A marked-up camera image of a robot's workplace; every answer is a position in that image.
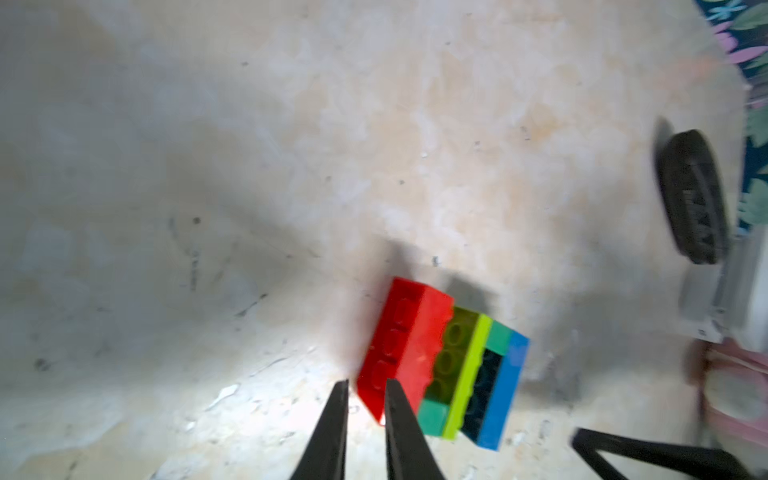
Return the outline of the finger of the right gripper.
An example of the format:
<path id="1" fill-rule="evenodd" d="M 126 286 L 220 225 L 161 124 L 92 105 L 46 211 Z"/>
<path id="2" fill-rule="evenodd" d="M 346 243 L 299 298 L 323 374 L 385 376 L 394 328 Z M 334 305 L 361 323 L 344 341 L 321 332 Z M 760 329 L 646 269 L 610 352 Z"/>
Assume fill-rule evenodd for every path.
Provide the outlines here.
<path id="1" fill-rule="evenodd" d="M 677 471 L 695 479 L 754 479 L 733 455 L 719 449 L 642 441 L 584 428 L 576 430 L 571 446 L 601 479 L 627 480 L 601 452 Z"/>

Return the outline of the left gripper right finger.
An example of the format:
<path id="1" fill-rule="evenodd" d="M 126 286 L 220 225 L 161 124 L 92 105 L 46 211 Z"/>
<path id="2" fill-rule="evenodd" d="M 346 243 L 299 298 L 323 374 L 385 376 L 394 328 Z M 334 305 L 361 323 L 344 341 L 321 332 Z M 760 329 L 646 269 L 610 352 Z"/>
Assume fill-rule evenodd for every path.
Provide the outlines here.
<path id="1" fill-rule="evenodd" d="M 386 383 L 385 430 L 389 480 L 445 479 L 396 379 Z"/>

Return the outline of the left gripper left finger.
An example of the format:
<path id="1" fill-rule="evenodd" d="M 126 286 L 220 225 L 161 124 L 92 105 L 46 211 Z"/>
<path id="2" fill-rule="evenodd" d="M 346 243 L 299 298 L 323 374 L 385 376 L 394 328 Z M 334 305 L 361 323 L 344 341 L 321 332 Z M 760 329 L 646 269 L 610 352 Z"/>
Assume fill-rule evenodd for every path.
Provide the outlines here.
<path id="1" fill-rule="evenodd" d="M 291 480 L 345 478 L 349 381 L 334 384 Z"/>

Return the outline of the red lego brick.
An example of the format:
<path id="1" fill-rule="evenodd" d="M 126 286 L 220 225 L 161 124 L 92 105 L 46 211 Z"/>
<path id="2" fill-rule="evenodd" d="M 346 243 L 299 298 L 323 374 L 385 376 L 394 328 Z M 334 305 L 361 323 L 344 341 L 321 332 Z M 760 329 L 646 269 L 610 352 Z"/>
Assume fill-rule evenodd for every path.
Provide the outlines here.
<path id="1" fill-rule="evenodd" d="M 419 410 L 454 300 L 423 283 L 395 277 L 356 380 L 356 390 L 376 422 L 385 419 L 387 381 L 399 381 L 414 412 Z"/>

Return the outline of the blue lego brick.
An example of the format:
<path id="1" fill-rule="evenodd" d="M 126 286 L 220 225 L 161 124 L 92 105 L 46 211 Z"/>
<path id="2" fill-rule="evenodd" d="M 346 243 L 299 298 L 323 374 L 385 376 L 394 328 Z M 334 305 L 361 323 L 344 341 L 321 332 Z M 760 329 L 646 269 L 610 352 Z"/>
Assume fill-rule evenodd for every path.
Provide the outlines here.
<path id="1" fill-rule="evenodd" d="M 529 345 L 527 337 L 513 330 L 504 357 L 484 347 L 461 427 L 462 433 L 478 447 L 499 450 Z"/>

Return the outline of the small dark green lego brick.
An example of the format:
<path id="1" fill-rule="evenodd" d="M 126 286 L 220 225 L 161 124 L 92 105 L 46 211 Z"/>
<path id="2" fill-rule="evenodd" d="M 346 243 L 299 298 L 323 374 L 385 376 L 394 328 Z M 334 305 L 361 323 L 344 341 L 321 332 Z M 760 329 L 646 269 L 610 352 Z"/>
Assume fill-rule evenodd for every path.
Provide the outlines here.
<path id="1" fill-rule="evenodd" d="M 493 320 L 485 343 L 485 349 L 504 357 L 509 348 L 512 336 L 512 329 Z"/>

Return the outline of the lime green lego brick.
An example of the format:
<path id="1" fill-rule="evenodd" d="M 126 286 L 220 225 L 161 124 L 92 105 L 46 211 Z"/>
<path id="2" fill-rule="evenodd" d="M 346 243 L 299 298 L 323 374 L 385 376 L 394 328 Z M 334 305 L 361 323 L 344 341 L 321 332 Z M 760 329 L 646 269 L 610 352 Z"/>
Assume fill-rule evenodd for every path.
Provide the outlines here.
<path id="1" fill-rule="evenodd" d="M 455 439 L 463 425 L 491 322 L 483 313 L 453 309 L 453 317 L 443 332 L 443 348 L 433 364 L 432 382 L 423 398 L 450 406 L 440 438 Z"/>

